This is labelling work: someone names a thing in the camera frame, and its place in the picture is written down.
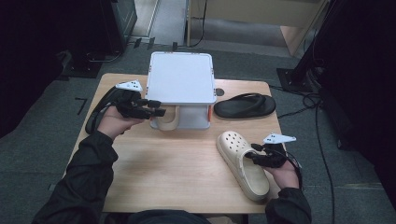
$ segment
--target black curtain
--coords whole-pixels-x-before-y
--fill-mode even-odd
[[[324,68],[318,82],[353,124],[347,137],[350,146],[375,166],[396,208],[395,27],[394,1],[332,0],[326,21],[293,77]]]
[[[57,34],[29,1],[0,7],[0,137],[14,130],[63,70]]]

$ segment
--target black jacket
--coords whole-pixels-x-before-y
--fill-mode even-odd
[[[49,201],[38,211],[32,223],[99,223],[107,191],[113,182],[113,162],[118,155],[113,141],[96,132],[78,145],[67,166],[66,175],[57,184]],[[302,191],[282,189],[279,198],[268,203],[268,223],[310,223],[311,210]],[[126,223],[208,223],[185,211],[150,210],[130,215]]]

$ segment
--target person's left hand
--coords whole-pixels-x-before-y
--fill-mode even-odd
[[[121,133],[130,130],[132,126],[143,121],[143,119],[126,119],[115,106],[111,106],[103,115],[97,130],[114,140]]]

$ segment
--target black sleeve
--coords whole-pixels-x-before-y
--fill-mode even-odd
[[[302,190],[285,188],[278,195],[279,198],[271,200],[265,208],[269,224],[311,223],[311,207]]]
[[[99,223],[118,158],[112,144],[100,132],[82,140],[64,178],[32,223]]]

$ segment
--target beige clog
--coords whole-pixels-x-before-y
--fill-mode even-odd
[[[245,157],[249,152],[257,153],[248,141],[241,134],[228,131],[219,136],[216,146],[245,195],[253,201],[265,199],[269,191],[268,178],[259,165]]]

